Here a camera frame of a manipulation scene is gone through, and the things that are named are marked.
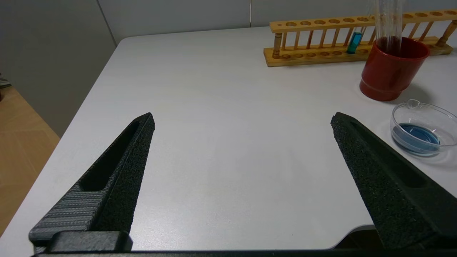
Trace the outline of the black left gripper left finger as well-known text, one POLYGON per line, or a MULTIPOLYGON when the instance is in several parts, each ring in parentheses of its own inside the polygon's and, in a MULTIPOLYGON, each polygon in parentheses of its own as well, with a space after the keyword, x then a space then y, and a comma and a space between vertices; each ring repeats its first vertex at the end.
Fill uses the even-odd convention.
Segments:
POLYGON ((150 112, 132 120, 30 230, 30 242, 44 247, 62 231, 129 232, 154 131, 150 112))

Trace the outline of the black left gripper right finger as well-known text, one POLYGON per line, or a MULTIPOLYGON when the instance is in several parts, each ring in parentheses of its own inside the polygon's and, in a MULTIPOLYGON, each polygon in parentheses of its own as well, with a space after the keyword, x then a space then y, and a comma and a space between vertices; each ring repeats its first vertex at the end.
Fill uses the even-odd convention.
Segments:
POLYGON ((387 249, 456 249, 457 200, 357 119, 337 112, 333 136, 387 249))

